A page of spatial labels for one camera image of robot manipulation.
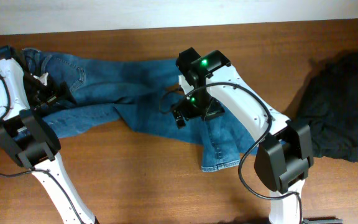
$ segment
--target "white wall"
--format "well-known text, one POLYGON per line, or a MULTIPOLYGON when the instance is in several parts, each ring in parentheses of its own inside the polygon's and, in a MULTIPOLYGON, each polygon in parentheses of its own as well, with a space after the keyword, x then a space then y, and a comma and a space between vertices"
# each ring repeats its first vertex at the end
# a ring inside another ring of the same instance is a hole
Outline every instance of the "white wall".
POLYGON ((358 18, 358 0, 0 0, 0 34, 358 18))

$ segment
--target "wooden table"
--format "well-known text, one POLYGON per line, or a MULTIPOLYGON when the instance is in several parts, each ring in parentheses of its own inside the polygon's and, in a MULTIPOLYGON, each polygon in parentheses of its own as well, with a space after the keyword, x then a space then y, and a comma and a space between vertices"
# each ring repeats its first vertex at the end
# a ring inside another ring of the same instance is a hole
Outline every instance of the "wooden table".
MULTIPOLYGON (((244 24, 0 36, 0 46, 35 47, 105 60, 173 58, 194 47, 221 50, 269 104, 293 116, 319 61, 358 49, 358 20, 244 24)), ((270 202, 241 185, 237 168, 204 173, 203 148, 132 132, 123 121, 61 140, 66 170, 101 223, 217 223, 267 217, 270 202)), ((249 157, 245 178, 267 193, 249 157)), ((20 168, 0 149, 0 170, 20 168)), ((358 164, 316 159, 303 193, 305 217, 358 223, 358 164)), ((62 223, 32 176, 0 177, 0 223, 62 223)))

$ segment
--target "denim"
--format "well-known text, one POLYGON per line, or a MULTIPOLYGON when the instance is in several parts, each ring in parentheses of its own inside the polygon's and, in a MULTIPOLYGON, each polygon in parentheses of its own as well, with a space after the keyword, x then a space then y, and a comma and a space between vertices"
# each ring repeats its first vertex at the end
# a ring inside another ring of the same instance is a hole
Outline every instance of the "denim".
MULTIPOLYGON (((254 143, 251 135, 227 109, 211 121, 192 119, 178 129, 171 114, 158 112, 166 88, 178 83, 175 59, 111 62, 69 54, 25 49, 34 74, 48 72, 56 83, 66 82, 77 104, 59 101, 47 108, 43 119, 59 138, 82 134, 100 124, 123 119, 136 132, 177 139, 203 146, 201 170, 213 172, 239 164, 239 153, 254 143)), ((168 95, 167 110, 182 96, 168 95)))

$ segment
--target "black garment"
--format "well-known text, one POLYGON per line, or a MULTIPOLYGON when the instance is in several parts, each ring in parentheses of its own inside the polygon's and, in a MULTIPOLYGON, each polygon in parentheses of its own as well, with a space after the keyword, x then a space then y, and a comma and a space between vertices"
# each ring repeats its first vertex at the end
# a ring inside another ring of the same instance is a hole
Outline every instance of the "black garment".
POLYGON ((312 78, 297 118, 310 125, 314 156, 358 162, 358 53, 312 78))

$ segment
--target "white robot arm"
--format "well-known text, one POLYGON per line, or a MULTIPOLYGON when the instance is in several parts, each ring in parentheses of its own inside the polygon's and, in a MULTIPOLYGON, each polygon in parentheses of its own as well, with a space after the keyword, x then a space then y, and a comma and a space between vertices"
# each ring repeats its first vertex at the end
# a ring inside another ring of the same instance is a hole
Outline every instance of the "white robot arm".
MULTIPOLYGON (((219 51, 200 57, 194 49, 188 49, 180 54, 177 66, 182 72, 179 76, 179 84, 188 98, 187 102, 182 102, 177 107, 174 106, 176 109, 173 115, 178 127, 184 126, 182 118, 191 119, 200 116, 203 120, 209 120, 220 116, 223 113, 222 109, 217 103, 213 104, 214 99, 217 99, 246 127, 256 141, 268 128, 268 114, 265 110, 267 108, 272 117, 270 138, 260 144, 255 170, 262 182, 270 189, 271 197, 280 197, 287 192, 298 192, 300 195, 308 169, 313 165, 308 126, 302 127, 302 131, 294 128, 296 125, 287 116, 273 109, 243 81, 235 67, 219 51), (202 90, 194 91, 202 86, 209 87, 204 93, 201 92, 202 90), (250 91, 253 96, 240 88, 250 91), (278 141, 282 137, 287 141, 289 138, 297 139, 290 141, 291 144, 285 143, 282 147, 278 141)), ((300 207, 295 195, 271 202, 269 220, 272 224, 298 224, 300 222, 300 207)))
POLYGON ((98 224, 67 175, 56 134, 36 113, 62 98, 70 100, 65 85, 54 86, 47 73, 33 76, 20 52, 0 48, 0 146, 40 181, 64 223, 98 224), (15 139, 23 131, 29 134, 15 139))

